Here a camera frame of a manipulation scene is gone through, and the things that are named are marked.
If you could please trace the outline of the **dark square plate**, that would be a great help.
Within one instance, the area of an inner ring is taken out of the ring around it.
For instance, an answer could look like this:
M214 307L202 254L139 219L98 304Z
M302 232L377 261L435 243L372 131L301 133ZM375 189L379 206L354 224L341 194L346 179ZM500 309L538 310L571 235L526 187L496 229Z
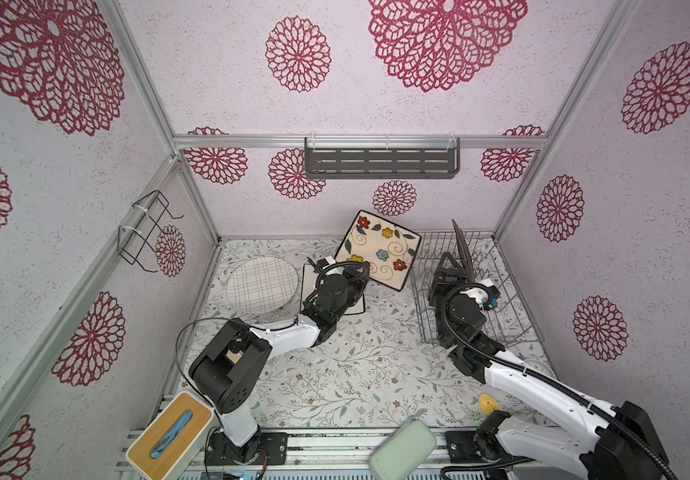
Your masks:
M334 259L338 262L367 262L372 281L401 291L409 278L421 243L420 233L360 210L344 235Z

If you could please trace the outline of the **round plaid white plate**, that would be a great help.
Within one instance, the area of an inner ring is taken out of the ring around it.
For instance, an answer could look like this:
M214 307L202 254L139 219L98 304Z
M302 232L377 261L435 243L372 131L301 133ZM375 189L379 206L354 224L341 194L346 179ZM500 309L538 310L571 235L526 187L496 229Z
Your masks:
M241 264L228 278L226 293L234 310L264 314L286 305L299 285L296 268L276 257L260 257Z

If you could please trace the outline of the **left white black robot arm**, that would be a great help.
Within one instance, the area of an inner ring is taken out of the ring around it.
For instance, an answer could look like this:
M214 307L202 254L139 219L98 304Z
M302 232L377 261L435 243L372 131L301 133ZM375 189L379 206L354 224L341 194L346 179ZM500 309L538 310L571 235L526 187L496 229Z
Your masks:
M313 292L292 319L260 326L226 318L187 370L177 365L219 422L206 436L207 466L284 462L286 436L272 434L265 441L247 399L269 360L329 340L346 311L362 299L370 263L321 260L317 272Z

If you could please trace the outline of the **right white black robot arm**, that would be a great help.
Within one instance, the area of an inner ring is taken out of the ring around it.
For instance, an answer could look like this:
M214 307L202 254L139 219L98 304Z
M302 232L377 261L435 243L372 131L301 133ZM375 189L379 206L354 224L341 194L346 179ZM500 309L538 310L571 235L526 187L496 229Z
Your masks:
M485 334L485 313L500 292L493 281L473 274L469 254L442 253L427 296L439 345L460 373L518 398L556 425L534 426L496 409L474 430L448 435L452 464L442 477L536 461L582 479L675 478L642 408L587 396L530 368Z

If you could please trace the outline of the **dark round plate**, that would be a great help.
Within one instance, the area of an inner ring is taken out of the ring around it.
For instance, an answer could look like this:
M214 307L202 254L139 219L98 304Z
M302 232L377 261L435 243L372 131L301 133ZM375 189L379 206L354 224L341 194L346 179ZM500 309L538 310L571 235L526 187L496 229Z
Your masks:
M457 251L460 256L461 264L465 270L466 282L473 283L475 281L475 270L467 240L464 232L455 220L452 220L452 225L455 233Z

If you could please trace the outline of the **yellow rubber duck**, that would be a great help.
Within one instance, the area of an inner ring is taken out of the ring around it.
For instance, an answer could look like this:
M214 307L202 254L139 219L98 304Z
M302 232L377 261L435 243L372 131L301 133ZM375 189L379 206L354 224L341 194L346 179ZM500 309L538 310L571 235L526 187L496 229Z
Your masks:
M495 411L503 409L502 404L489 394L482 393L478 397L478 406L483 415L489 416Z

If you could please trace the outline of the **green rounded pad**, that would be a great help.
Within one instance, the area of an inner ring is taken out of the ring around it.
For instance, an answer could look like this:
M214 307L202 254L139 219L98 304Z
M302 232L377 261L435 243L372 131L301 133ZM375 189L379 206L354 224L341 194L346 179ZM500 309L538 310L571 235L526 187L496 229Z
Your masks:
M436 449L433 432L420 420L399 428L369 458L371 473L379 480L404 480Z

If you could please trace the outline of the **wooden top tissue box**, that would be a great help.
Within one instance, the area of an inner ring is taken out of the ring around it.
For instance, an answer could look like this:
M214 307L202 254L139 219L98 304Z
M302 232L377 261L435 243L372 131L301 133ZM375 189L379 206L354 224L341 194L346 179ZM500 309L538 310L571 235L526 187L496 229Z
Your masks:
M181 391L131 444L125 458L143 479L178 479L215 425L213 409L190 391Z

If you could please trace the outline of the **grey wall shelf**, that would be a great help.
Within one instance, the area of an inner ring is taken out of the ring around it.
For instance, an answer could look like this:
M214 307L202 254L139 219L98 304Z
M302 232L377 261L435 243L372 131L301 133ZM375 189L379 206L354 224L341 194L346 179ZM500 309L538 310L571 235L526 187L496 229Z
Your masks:
M460 148L318 146L304 140L304 170L317 180L446 180L460 171Z

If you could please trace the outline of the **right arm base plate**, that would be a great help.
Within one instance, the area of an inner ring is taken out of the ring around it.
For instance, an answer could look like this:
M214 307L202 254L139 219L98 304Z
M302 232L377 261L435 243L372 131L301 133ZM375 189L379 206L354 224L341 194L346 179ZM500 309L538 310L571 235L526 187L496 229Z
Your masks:
M479 464L499 460L503 450L493 433L454 430L445 433L448 455L452 464Z

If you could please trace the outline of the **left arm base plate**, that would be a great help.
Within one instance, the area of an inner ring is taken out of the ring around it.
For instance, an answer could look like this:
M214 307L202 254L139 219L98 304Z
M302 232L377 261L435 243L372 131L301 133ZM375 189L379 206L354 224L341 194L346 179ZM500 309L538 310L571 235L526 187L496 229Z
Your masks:
M286 462L289 435L259 430L242 447L234 445L225 433L213 433L205 449L209 466L276 466Z

